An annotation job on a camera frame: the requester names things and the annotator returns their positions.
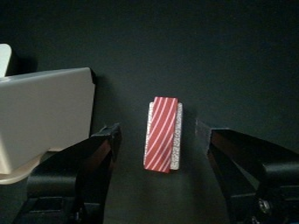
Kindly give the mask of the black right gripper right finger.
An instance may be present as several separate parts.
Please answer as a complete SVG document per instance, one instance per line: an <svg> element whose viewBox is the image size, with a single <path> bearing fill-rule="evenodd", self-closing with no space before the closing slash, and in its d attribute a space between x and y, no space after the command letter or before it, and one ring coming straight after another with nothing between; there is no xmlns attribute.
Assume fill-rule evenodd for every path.
<svg viewBox="0 0 299 224"><path fill-rule="evenodd" d="M233 129L197 122L230 224L299 224L299 154Z"/></svg>

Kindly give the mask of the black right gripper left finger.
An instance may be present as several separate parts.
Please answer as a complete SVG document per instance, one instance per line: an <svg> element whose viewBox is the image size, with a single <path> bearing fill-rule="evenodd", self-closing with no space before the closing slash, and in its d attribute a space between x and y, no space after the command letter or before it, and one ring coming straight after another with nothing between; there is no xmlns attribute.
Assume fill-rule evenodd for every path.
<svg viewBox="0 0 299 224"><path fill-rule="evenodd" d="M114 124L37 166L14 224L103 224L121 143Z"/></svg>

